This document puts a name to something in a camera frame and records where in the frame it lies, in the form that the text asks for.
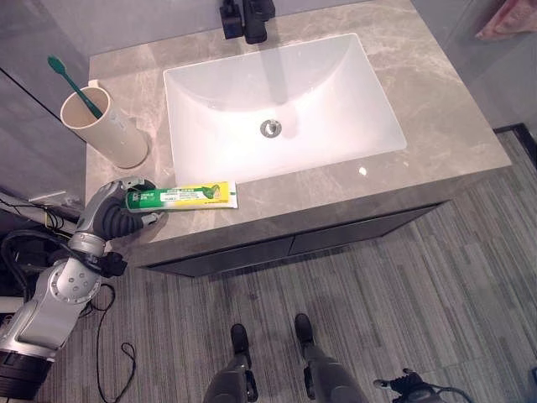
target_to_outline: beige cup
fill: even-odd
[[[114,105],[110,94],[98,86],[81,90],[97,105],[102,116],[96,119],[74,92],[61,107],[61,122],[120,168],[131,168],[142,162],[148,145],[127,116]]]

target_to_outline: faucet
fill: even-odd
[[[242,0],[244,11],[244,38],[247,44],[267,40],[265,23],[276,15],[272,0]]]
[[[224,0],[220,7],[222,27],[226,39],[246,38],[247,44],[260,44],[267,40],[265,23],[276,15],[273,0],[242,0],[244,26],[241,11],[234,0]]]

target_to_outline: drain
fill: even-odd
[[[273,139],[282,133],[282,123],[274,119],[265,120],[261,123],[261,134],[268,139]]]

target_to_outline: toothpaste tube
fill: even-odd
[[[238,208],[235,182],[181,186],[173,189],[130,191],[125,203],[130,212]]]

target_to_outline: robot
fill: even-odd
[[[304,313],[295,317],[295,334],[300,353],[306,362],[304,383],[307,396],[318,403],[368,403],[356,380],[337,360],[328,357],[313,338],[313,327]],[[252,360],[248,351],[248,335],[241,323],[231,329],[233,359],[225,369],[218,372],[207,389],[203,403],[247,403],[258,398],[255,378],[251,371]],[[403,369],[404,376],[373,384],[379,389],[393,390],[399,397],[393,403],[446,403],[440,394],[453,392],[466,401],[472,399],[464,391],[424,382],[411,369]]]
[[[26,302],[9,323],[0,327],[0,396],[32,400],[37,395],[55,355],[65,345],[86,304],[99,291],[102,278],[120,276],[127,267],[120,254],[105,253],[106,243],[160,219],[160,213],[132,214],[123,209],[123,200],[131,189],[151,190],[154,185],[142,178],[129,177],[101,187],[82,213],[68,244],[29,230],[13,231],[3,240],[2,258],[22,286]],[[12,239],[18,237],[48,239],[65,253],[40,274],[31,298],[29,285],[9,247]],[[319,403],[367,402],[343,366],[315,345],[310,319],[305,314],[296,316],[295,333],[307,363],[305,389],[310,399]],[[248,335],[242,324],[231,328],[231,339],[233,358],[214,376],[203,403],[246,403],[258,399]],[[402,378],[380,379],[374,384],[399,392],[401,396],[394,403],[441,403],[444,400],[439,394],[448,390],[467,398],[460,390],[427,384],[410,370]]]
[[[82,213],[76,232],[65,245],[48,234],[13,231],[3,241],[2,257],[24,289],[26,302],[0,327],[0,396],[32,400],[65,345],[86,304],[97,294],[103,277],[122,275],[127,263],[120,254],[105,253],[106,242],[157,222],[160,215],[132,214],[122,209],[128,190],[154,185],[129,177],[101,187]],[[45,238],[65,251],[63,259],[42,272],[29,299],[29,286],[9,248],[19,237]]]

